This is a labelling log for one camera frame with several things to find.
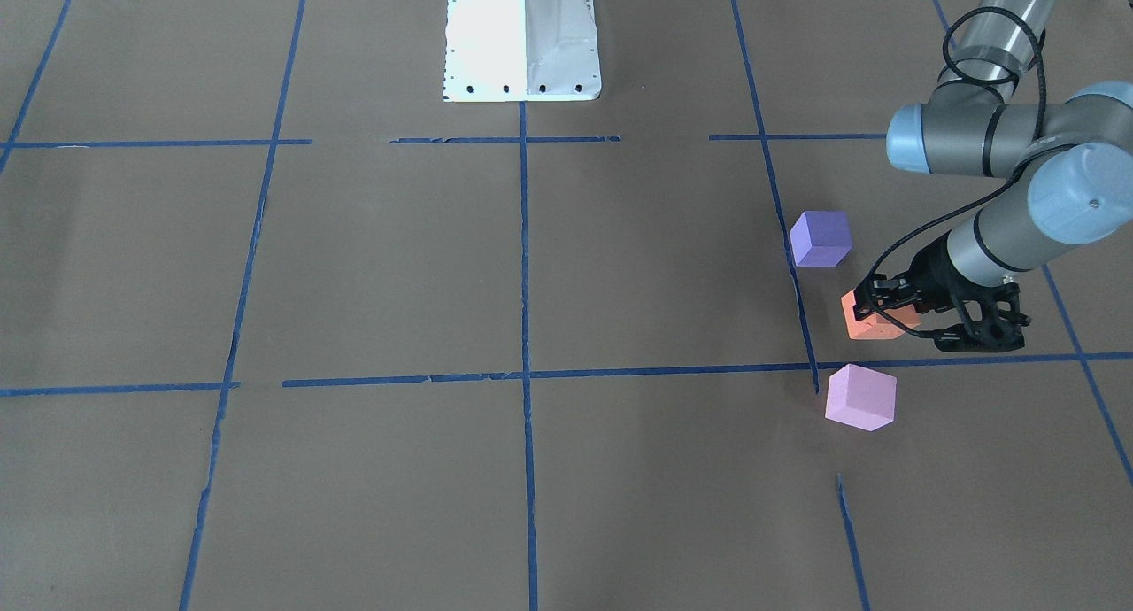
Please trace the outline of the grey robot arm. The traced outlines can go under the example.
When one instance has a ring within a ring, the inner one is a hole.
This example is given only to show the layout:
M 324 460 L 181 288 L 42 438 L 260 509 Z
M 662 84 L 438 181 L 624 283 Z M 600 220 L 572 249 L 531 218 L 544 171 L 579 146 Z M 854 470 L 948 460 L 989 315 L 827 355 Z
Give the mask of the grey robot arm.
M 891 119 L 891 166 L 1002 186 L 944 214 L 959 224 L 905 272 L 869 269 L 842 302 L 853 339 L 876 328 L 940 353 L 1016 353 L 1030 317 L 1015 275 L 1128 224 L 1130 85 L 1101 82 L 1049 104 L 1043 28 L 1058 1 L 981 0 L 960 15 L 932 94 Z

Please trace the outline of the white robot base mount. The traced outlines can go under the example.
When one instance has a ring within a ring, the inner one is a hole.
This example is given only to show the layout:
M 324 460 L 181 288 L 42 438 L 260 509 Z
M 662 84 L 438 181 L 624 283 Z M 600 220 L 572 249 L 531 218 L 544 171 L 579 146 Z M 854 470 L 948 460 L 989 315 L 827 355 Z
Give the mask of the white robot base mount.
M 600 97 L 595 0 L 446 0 L 446 10 L 445 102 Z

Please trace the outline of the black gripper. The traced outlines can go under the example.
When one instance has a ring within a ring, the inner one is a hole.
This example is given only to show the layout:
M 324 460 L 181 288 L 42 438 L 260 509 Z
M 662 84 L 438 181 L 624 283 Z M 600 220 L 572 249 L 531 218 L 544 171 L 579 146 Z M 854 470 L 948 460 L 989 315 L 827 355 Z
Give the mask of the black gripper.
M 1025 345 L 1031 317 L 1021 308 L 1015 282 L 976 285 L 952 264 L 945 239 L 918 251 L 908 275 L 867 275 L 854 289 L 854 315 L 894 313 L 917 315 L 954 311 L 959 321 L 946 329 L 912 336 L 931 341 L 940 353 L 1017 353 Z

